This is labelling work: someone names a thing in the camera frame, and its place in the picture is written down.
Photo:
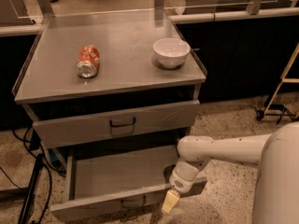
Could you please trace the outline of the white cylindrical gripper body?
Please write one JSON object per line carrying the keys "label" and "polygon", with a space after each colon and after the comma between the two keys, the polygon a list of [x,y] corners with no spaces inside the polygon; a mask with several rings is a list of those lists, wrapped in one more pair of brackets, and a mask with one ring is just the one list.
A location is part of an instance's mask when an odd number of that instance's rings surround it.
{"label": "white cylindrical gripper body", "polygon": [[200,161],[190,162],[179,158],[169,178],[171,188],[180,194],[187,193],[202,170],[203,163]]}

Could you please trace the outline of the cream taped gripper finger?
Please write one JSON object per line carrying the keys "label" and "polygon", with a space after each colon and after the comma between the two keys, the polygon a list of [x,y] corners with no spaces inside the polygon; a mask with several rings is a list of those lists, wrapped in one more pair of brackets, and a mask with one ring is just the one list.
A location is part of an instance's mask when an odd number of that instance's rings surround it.
{"label": "cream taped gripper finger", "polygon": [[179,193],[175,189],[170,189],[165,195],[164,203],[162,206],[162,212],[164,214],[169,214],[176,206],[179,199],[180,199]]}

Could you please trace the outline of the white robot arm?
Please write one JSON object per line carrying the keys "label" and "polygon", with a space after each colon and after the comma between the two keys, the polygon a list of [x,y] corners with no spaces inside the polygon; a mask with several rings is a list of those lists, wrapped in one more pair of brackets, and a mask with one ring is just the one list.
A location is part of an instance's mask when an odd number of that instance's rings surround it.
{"label": "white robot arm", "polygon": [[210,160],[258,167],[252,224],[299,224],[299,123],[273,133],[214,140],[188,135],[178,141],[179,159],[169,178],[162,210],[168,214]]}

